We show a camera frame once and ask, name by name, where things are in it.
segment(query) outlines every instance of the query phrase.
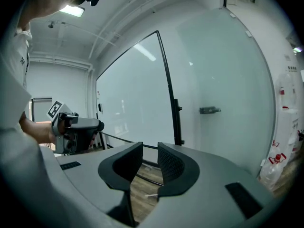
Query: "hand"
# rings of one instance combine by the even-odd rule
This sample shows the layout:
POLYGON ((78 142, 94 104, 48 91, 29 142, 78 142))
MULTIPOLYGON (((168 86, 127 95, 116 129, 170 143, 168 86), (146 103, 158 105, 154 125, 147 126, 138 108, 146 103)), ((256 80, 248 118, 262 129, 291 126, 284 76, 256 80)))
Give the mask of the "hand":
MULTIPOLYGON (((64 133, 65 133, 65 122, 64 122, 64 121, 62 121, 62 122, 59 123, 58 130, 59 130, 59 132, 60 132, 61 134, 64 134, 64 133)), ((52 125, 50 125, 48 137, 49 137, 51 143, 55 144, 56 136, 55 136, 54 133, 53 133, 52 125)), ((90 147, 92 147, 92 145, 94 144, 95 138, 96 138, 96 134, 94 134, 93 137, 92 137, 92 140, 91 140, 91 142, 90 142, 90 147)), ((70 135, 70 139, 71 139, 71 140, 74 139, 74 135, 73 135, 73 134, 70 135)))

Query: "plastic bottle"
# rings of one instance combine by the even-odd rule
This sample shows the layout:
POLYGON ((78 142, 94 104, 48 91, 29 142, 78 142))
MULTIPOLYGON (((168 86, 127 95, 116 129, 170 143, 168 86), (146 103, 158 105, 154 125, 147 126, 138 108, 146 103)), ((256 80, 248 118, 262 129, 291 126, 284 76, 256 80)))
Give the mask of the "plastic bottle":
POLYGON ((269 156, 276 156, 277 154, 281 153, 279 145, 279 143, 276 143, 276 141, 273 140, 272 145, 270 147, 269 156))
POLYGON ((293 159, 297 156, 297 154, 299 153, 299 151, 302 147, 303 138, 301 136, 303 135, 303 131, 300 132, 298 130, 298 133, 299 133, 298 140, 294 144, 293 151, 291 152, 288 162, 293 161, 293 159))
POLYGON ((282 154, 277 154, 275 158, 269 157, 262 167, 260 173, 261 183, 264 184, 269 190, 272 190, 282 174, 284 167, 282 164, 283 160, 282 154))

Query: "person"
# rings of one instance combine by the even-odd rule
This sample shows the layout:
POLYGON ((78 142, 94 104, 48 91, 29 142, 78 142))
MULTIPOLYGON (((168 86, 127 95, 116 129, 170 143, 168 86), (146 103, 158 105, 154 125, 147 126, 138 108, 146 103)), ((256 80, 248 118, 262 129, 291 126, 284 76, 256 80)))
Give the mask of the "person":
MULTIPOLYGON (((30 21, 63 9, 66 5, 77 6, 85 0, 26 0, 12 19, 4 37, 0 52, 1 64, 14 75, 15 79, 26 89, 26 74, 29 70, 28 40, 32 39, 30 21)), ((23 112, 17 129, 32 136, 38 143, 55 143, 55 135, 49 123, 34 123, 23 112)), ((64 122, 59 131, 64 133, 64 122)))

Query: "wooden floor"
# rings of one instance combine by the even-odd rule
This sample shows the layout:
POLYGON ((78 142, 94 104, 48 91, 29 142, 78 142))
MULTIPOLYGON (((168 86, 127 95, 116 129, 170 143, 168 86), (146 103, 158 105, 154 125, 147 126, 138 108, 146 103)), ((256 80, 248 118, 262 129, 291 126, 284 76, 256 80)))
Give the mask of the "wooden floor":
POLYGON ((289 162, 280 176, 280 179, 275 184, 272 192, 275 197, 281 197, 286 195, 292 187, 295 178, 297 177, 302 161, 304 160, 304 144, 300 149, 300 152, 294 160, 289 162))
MULTIPOLYGON (((163 184, 162 172, 159 169, 142 165, 137 174, 163 184)), ((146 195, 157 194, 159 187, 135 176, 131 183, 131 204, 135 221, 141 223, 157 205, 157 196, 146 195)))

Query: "white t-shirt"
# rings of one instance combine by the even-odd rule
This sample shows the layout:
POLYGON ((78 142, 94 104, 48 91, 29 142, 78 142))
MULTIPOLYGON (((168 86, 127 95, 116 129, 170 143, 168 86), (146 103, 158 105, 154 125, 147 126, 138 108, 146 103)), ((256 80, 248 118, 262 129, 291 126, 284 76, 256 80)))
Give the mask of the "white t-shirt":
MULTIPOLYGON (((20 8, 19 11, 16 12, 15 16, 13 16, 6 33, 2 37, 0 45, 0 67, 5 67, 8 73, 10 73, 15 78, 15 80, 21 86, 23 86, 24 89, 26 89, 26 74, 29 69, 28 40, 32 39, 32 35, 30 33, 29 24, 26 26, 26 29, 24 31, 17 29, 23 8, 24 5, 20 8)), ((7 87, 9 87, 7 89, 8 92, 13 88, 17 89, 12 86, 7 87)), ((5 110, 6 114, 10 116, 14 115, 15 117, 20 117, 22 112, 20 113, 17 108, 22 108, 23 104, 25 103, 24 100, 25 98, 28 98, 28 96, 29 94, 26 90, 11 92, 10 97, 16 97, 18 103, 14 103, 13 105, 9 106, 10 102, 12 104, 13 100, 9 100, 8 96, 5 95, 2 100, 7 99, 6 103, 8 104, 8 108, 5 110)), ((22 131, 19 123, 17 124, 16 129, 22 131)))
POLYGON ((23 7, 16 13, 2 41, 0 62, 26 89, 26 74, 29 67, 28 40, 32 39, 30 24, 22 31, 17 28, 23 7))

